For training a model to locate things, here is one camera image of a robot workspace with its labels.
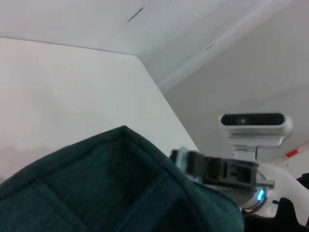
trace ceiling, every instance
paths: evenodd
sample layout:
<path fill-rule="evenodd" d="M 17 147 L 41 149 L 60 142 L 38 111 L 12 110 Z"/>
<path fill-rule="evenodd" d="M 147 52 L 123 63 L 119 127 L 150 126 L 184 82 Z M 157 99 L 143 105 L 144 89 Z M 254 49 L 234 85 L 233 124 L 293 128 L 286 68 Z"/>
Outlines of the ceiling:
<path fill-rule="evenodd" d="M 3 0 L 0 37 L 134 54 L 166 91 L 289 2 Z"/>
<path fill-rule="evenodd" d="M 259 150 L 268 162 L 309 142 L 309 1 L 296 0 L 169 90 L 165 97 L 197 147 L 226 157 L 219 132 L 226 113 L 289 115 L 294 133 L 281 149 Z"/>

